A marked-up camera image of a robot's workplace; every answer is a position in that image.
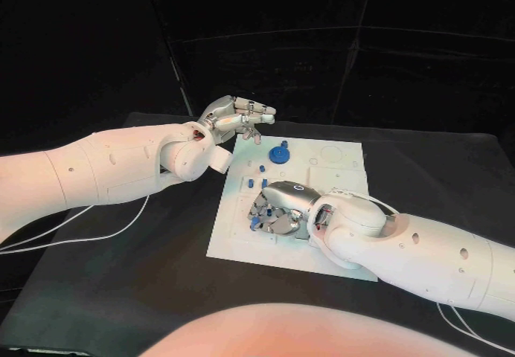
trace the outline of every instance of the round hole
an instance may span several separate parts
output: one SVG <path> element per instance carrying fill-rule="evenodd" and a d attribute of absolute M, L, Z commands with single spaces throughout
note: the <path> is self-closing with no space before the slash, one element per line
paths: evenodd
<path fill-rule="evenodd" d="M 461 248 L 461 250 L 459 251 L 459 254 L 461 255 L 463 259 L 469 258 L 469 251 L 464 248 Z"/>

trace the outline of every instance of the black tablecloth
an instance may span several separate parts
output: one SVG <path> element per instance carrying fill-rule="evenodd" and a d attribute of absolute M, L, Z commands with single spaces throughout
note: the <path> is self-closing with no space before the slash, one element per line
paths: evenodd
<path fill-rule="evenodd" d="M 125 126 L 189 120 L 132 113 Z M 515 172 L 493 136 L 288 122 L 259 130 L 362 142 L 372 196 L 401 212 L 515 245 Z M 232 146 L 233 139 L 225 144 Z M 137 356 L 197 317 L 233 306 L 284 302 L 360 313 L 477 355 L 506 356 L 446 325 L 434 303 L 383 282 L 208 258 L 223 181 L 208 169 L 196 181 L 150 196 L 140 219 L 117 237 L 47 249 L 3 322 L 1 345 Z M 55 241 L 115 232 L 141 204 L 143 199 L 92 208 Z M 463 315 L 483 337 L 513 348 L 513 323 L 477 312 Z"/>

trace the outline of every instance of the white pegboard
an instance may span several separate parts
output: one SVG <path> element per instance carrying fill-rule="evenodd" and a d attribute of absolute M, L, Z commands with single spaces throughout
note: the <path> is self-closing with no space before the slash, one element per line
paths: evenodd
<path fill-rule="evenodd" d="M 268 152 L 283 140 L 287 140 L 291 157 L 285 164 L 277 165 L 268 159 Z M 249 179 L 254 180 L 252 188 L 248 187 Z M 238 135 L 208 257 L 376 281 L 368 269 L 343 269 L 324 257 L 320 249 L 307 244 L 304 227 L 290 237 L 249 230 L 246 213 L 261 192 L 262 179 L 268 180 L 268 184 L 275 181 L 298 182 L 321 193 L 339 187 L 368 194 L 362 145 L 270 136 L 262 136 L 261 145 L 255 145 Z"/>

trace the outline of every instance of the circular hole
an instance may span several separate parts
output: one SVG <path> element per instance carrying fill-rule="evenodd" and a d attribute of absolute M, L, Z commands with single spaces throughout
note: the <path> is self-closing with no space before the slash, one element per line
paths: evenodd
<path fill-rule="evenodd" d="M 459 254 L 461 255 L 463 259 L 469 258 L 469 251 L 464 248 L 461 248 L 461 250 L 459 251 Z"/>

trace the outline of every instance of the white cable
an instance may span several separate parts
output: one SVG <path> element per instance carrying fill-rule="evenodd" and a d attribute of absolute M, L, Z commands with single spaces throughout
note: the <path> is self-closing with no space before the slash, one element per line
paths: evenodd
<path fill-rule="evenodd" d="M 144 199 L 144 204 L 141 206 L 140 212 L 137 213 L 137 215 L 135 215 L 134 219 L 131 220 L 131 222 L 125 225 L 125 227 L 120 231 L 117 231 L 115 233 L 109 234 L 108 236 L 95 237 L 95 238 L 81 238 L 81 239 L 62 240 L 60 242 L 55 242 L 55 243 L 44 244 L 44 245 L 39 245 L 36 247 L 30 247 L 30 248 L 24 248 L 24 249 L 16 249 L 13 251 L 0 251 L 0 255 L 11 254 L 11 253 L 21 253 L 24 251 L 34 251 L 36 249 L 52 247 L 53 245 L 59 245 L 59 244 L 65 244 L 65 243 L 89 242 L 91 240 L 101 240 L 101 239 L 107 239 L 107 238 L 114 237 L 117 234 L 120 234 L 122 231 L 125 231 L 125 229 L 131 226 L 131 224 L 140 218 L 144 206 L 147 205 L 147 201 L 148 201 L 148 196 Z"/>
<path fill-rule="evenodd" d="M 463 317 L 461 317 L 461 315 L 459 314 L 459 311 L 456 310 L 456 308 L 454 308 L 451 305 L 450 305 L 450 308 L 453 309 L 454 314 L 456 314 L 456 316 L 459 317 L 459 320 L 461 321 L 461 324 L 464 325 L 464 327 L 466 327 L 467 330 L 470 331 L 470 334 L 471 334 L 473 336 L 477 336 L 477 337 L 480 338 L 480 336 L 474 333 L 474 330 L 470 328 L 470 326 L 469 326 L 467 323 L 464 322 Z"/>
<path fill-rule="evenodd" d="M 42 233 L 39 236 L 32 237 L 30 239 L 23 240 L 21 242 L 17 242 L 14 244 L 6 245 L 6 247 L 0 248 L 0 251 L 4 251 L 8 248 L 13 248 L 14 246 L 30 242 L 32 240 L 40 238 L 42 236 L 44 236 L 46 234 L 52 233 L 56 229 L 59 229 L 72 219 L 76 219 L 94 206 L 89 206 L 88 208 L 85 208 L 73 217 L 68 218 L 56 227 L 53 227 L 49 231 L 46 231 L 44 233 Z"/>
<path fill-rule="evenodd" d="M 453 328 L 456 328 L 457 331 L 460 331 L 461 333 L 464 333 L 467 336 L 470 336 L 471 338 L 474 338 L 476 340 L 482 341 L 484 344 L 489 344 L 492 347 L 495 347 L 496 349 L 510 353 L 512 355 L 515 355 L 515 351 L 509 350 L 508 348 L 499 346 L 497 344 L 495 344 L 493 342 L 484 340 L 483 338 L 480 338 L 477 335 L 471 335 L 467 331 L 464 331 L 463 329 L 460 329 L 457 326 L 453 325 L 453 323 L 447 320 L 446 315 L 443 315 L 443 311 L 440 308 L 440 303 L 437 303 L 437 310 L 440 312 L 440 315 L 443 317 L 443 319 L 447 321 L 447 324 L 451 325 Z"/>
<path fill-rule="evenodd" d="M 369 201 L 372 201 L 375 203 L 379 203 L 394 214 L 399 214 L 399 211 L 392 206 L 386 205 L 383 202 L 381 202 L 372 196 L 368 196 L 365 193 L 359 193 L 359 192 L 350 191 L 350 190 L 343 190 L 343 192 L 347 192 L 350 195 L 360 197 L 362 199 L 368 199 Z"/>

